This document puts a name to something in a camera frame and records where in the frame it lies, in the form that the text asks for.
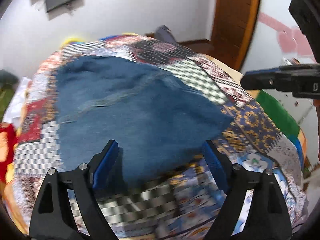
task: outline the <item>door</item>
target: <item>door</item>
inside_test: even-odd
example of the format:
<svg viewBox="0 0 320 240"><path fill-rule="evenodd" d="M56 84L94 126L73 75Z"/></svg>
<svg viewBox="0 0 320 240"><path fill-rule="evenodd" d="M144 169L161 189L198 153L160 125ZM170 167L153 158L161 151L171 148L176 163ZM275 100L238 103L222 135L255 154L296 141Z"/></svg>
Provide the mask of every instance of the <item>door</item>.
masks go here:
<svg viewBox="0 0 320 240"><path fill-rule="evenodd" d="M257 20L260 0L217 0L212 56L240 70Z"/></svg>

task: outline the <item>blanket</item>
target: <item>blanket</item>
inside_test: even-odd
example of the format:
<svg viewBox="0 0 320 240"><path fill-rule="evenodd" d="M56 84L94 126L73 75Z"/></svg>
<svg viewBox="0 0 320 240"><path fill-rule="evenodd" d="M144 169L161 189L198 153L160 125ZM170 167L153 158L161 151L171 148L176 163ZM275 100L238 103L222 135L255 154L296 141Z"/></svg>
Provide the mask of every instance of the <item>blanket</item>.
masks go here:
<svg viewBox="0 0 320 240"><path fill-rule="evenodd" d="M59 138L60 124L57 122L58 113L55 108L59 97L56 70L80 56L114 56L151 64L171 72L184 84L198 90L222 114L232 117L228 127L214 139L218 150L247 170L261 172L265 168L272 169L284 195L291 223L299 219L306 195L300 189L301 169L297 149L276 127L260 104L205 55L148 37L124 35L68 45L62 51L54 53L35 74L22 126L22 135L25 136L15 150L14 179L11 182L11 196L20 210L20 215L15 212L14 217L19 221L22 218L26 230L46 171L50 167L64 170ZM202 80L202 73L206 73L210 79ZM164 212L157 212L156 205L149 207L137 198L145 195L145 192L153 198L149 193L160 194L162 190L159 188L162 187L166 190L161 195L170 194L176 200L176 206L170 201L170 208ZM125 211L132 208L129 204L120 206L124 203L124 197L112 196L99 203L119 238L138 236L139 239L166 239L175 236L201 239L219 213L225 195L217 188L206 163L198 155L186 166L167 174L161 182L130 193L129 197L134 200L131 203L138 203L149 216L141 216L141 213L136 212L129 212L132 215L130 217L124 216ZM244 227L251 198L252 192L249 191L234 233L240 232ZM71 199L70 202L78 228L85 233L76 201Z"/></svg>

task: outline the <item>denim fabric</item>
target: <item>denim fabric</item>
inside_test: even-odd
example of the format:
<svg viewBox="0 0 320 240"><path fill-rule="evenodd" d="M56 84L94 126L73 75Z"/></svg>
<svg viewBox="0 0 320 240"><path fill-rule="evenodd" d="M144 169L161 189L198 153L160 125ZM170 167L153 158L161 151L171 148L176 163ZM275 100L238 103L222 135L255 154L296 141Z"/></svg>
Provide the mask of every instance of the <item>denim fabric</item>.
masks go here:
<svg viewBox="0 0 320 240"><path fill-rule="evenodd" d="M109 139L122 148L110 194L189 162L232 120L168 71L123 58L80 57L60 68L56 79L66 169L88 163Z"/></svg>

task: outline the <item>yellow fabric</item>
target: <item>yellow fabric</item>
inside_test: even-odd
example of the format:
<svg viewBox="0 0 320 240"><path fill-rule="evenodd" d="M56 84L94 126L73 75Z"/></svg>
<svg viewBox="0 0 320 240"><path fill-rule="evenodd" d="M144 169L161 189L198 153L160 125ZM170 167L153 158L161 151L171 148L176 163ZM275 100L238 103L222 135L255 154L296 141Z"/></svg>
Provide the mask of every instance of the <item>yellow fabric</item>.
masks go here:
<svg viewBox="0 0 320 240"><path fill-rule="evenodd" d="M67 38L60 46L60 48L62 49L64 46L72 43L72 42L84 42L83 39L81 38L76 38L76 37L71 37L71 38Z"/></svg>
<svg viewBox="0 0 320 240"><path fill-rule="evenodd" d="M137 33L121 33L122 35L139 35Z"/></svg>
<svg viewBox="0 0 320 240"><path fill-rule="evenodd" d="M7 173L5 174L5 182L8 184L11 180L13 180L13 163L7 166Z"/></svg>
<svg viewBox="0 0 320 240"><path fill-rule="evenodd" d="M260 90L247 90L247 93L253 98L257 98L258 94L260 93Z"/></svg>

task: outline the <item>bed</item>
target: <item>bed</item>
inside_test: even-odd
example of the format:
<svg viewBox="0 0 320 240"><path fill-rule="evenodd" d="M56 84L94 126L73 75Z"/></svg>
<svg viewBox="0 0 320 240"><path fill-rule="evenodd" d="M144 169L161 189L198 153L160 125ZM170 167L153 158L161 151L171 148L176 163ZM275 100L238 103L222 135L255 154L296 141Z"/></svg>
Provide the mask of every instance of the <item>bed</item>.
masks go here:
<svg viewBox="0 0 320 240"><path fill-rule="evenodd" d="M291 224L294 226L299 221L306 199L301 189L306 146L300 128L288 134L284 131L287 127L275 124L264 111L263 106L267 108L269 104L266 97L255 100L258 92L243 90L239 84L241 74L222 62L180 45L139 35L118 35L69 44L54 52L40 65L29 84L3 196L11 218L22 232L28 233L33 204L48 169L65 170L56 108L57 71L84 56L118 57L157 66L200 91L222 114L232 118L214 140L218 150L247 170L272 169ZM150 195L147 200L143 198L146 193ZM234 234L245 225L252 193L247 192ZM118 238L201 239L219 213L224 198L201 154L197 154L188 163L144 183L139 189L99 200L99 206ZM78 229L87 233L74 197L70 197L70 205Z"/></svg>

